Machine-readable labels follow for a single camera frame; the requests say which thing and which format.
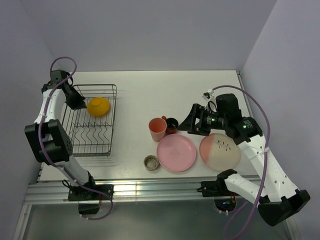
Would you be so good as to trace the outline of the small speckled ceramic cup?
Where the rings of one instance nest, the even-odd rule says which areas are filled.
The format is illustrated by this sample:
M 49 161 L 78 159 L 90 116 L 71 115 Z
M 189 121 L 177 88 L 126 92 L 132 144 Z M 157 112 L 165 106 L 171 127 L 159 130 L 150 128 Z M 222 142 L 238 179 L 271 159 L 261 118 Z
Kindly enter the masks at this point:
M 143 160 L 143 165 L 148 171 L 155 171 L 159 167 L 159 160 L 155 155 L 148 155 Z

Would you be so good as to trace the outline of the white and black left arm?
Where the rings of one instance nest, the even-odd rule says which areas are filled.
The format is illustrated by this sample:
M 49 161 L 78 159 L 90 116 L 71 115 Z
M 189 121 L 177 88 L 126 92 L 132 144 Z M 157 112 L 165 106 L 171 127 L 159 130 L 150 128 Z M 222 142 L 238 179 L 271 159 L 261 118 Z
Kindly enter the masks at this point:
M 73 80 L 67 80 L 70 76 L 64 70 L 50 72 L 50 81 L 41 89 L 40 113 L 24 133 L 35 159 L 57 168 L 66 177 L 63 185 L 76 200 L 92 200 L 98 193 L 95 180 L 75 159 L 72 141 L 60 122 L 64 105 L 72 110 L 86 108 L 85 98 L 75 90 Z

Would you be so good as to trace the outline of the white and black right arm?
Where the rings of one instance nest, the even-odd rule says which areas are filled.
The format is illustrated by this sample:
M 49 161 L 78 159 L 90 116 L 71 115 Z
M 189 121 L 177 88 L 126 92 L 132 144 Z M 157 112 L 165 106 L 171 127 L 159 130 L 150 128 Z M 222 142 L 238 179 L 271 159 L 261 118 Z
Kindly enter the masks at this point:
M 251 203 L 257 203 L 262 219 L 276 226 L 298 213 L 311 199 L 306 190 L 300 190 L 285 174 L 267 147 L 267 138 L 252 117 L 243 117 L 238 99 L 232 93 L 215 98 L 216 111 L 198 103 L 193 104 L 179 131 L 208 136 L 211 130 L 223 130 L 250 160 L 258 173 L 263 189 L 241 177 L 234 169 L 219 173 L 215 181 L 204 181 L 197 189 L 203 197 L 227 196 L 235 193 Z

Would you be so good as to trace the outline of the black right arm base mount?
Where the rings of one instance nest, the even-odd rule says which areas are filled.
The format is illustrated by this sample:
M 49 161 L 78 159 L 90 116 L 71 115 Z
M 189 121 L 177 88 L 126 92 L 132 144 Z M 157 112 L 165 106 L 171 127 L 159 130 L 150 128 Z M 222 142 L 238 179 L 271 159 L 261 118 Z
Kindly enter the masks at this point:
M 222 212 L 231 212 L 236 208 L 237 194 L 227 190 L 218 180 L 202 181 L 196 190 L 204 198 L 214 198 L 215 207 Z

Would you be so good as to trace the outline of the yellow bowl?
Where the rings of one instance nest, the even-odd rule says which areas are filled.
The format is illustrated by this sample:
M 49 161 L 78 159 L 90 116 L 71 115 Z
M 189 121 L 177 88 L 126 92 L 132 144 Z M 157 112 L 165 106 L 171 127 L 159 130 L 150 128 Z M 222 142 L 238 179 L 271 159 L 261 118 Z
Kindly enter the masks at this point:
M 107 114 L 110 109 L 110 102 L 103 97 L 94 97 L 87 105 L 87 111 L 91 116 L 101 117 Z

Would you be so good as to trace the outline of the red and black mug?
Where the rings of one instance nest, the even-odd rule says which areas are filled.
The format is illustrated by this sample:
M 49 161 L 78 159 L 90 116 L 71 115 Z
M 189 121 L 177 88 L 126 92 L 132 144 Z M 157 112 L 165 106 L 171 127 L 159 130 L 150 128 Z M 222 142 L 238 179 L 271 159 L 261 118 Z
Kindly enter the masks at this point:
M 166 133 L 168 135 L 175 134 L 178 130 L 179 122 L 173 117 L 167 118 L 165 116 L 162 116 L 161 118 L 166 122 Z

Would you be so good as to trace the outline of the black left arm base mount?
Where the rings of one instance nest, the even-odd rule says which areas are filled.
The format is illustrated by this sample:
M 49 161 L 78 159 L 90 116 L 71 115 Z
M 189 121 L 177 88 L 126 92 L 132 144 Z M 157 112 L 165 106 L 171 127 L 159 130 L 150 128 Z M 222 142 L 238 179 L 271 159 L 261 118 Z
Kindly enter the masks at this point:
M 80 217 L 91 221 L 102 220 L 110 215 L 113 210 L 113 184 L 98 184 L 92 185 L 88 183 L 83 187 L 77 185 L 72 186 L 67 180 L 62 181 L 62 185 L 68 188 L 69 202 L 79 202 L 78 213 Z M 96 215 L 102 205 L 102 201 L 108 200 L 110 202 L 110 208 L 105 215 L 99 217 L 93 217 Z

